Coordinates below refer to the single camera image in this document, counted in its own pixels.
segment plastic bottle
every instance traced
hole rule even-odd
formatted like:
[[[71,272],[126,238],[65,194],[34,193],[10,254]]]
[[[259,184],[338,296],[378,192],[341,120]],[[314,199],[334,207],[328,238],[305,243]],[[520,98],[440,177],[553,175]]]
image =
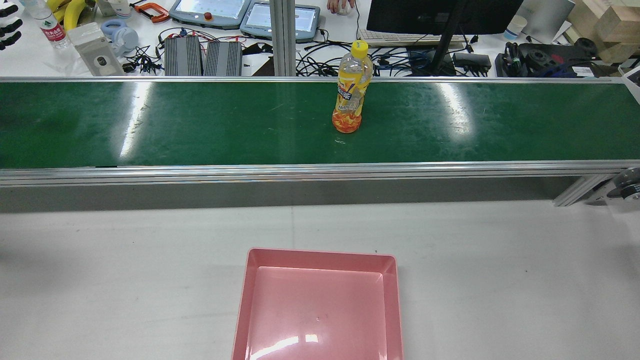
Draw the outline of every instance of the plastic bottle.
[[[335,103],[332,122],[341,133],[352,133],[362,122],[362,104],[371,77],[373,63],[367,56],[369,44],[357,40],[351,52],[340,61],[338,71],[338,100]]]
[[[38,22],[38,26],[56,49],[69,46],[65,30],[43,0],[20,0],[27,12]]]

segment pink tray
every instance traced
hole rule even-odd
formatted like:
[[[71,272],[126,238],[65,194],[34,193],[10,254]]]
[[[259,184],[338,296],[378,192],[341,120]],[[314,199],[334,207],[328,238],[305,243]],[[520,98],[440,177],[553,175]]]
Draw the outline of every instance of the pink tray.
[[[402,360],[396,259],[249,251],[232,360]]]

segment hand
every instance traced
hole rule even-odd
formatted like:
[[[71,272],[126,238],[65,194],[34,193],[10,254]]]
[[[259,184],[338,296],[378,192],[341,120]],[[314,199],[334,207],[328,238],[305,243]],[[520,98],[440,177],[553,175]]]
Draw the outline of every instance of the hand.
[[[356,6],[356,0],[349,0],[349,5],[353,9]],[[327,0],[326,9],[331,11],[331,13],[337,13],[340,11],[340,8],[345,8],[347,6],[347,0]]]

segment headphones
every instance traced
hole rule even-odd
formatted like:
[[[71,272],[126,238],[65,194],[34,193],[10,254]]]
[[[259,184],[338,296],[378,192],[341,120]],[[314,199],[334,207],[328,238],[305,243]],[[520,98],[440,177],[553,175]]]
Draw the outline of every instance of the headphones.
[[[105,21],[100,30],[111,39],[115,56],[122,56],[138,46],[138,33],[128,27],[124,20]]]

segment bottle label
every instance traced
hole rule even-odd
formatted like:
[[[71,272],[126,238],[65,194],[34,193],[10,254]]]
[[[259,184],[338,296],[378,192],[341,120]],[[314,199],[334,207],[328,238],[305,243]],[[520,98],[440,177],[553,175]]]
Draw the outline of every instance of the bottle label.
[[[364,103],[364,93],[367,91],[369,81],[360,83],[361,74],[346,74],[340,72],[338,75],[338,99],[335,108],[344,113],[360,116]]]
[[[38,19],[40,29],[51,42],[60,41],[65,38],[65,30],[62,29],[56,17],[51,14],[44,19]]]

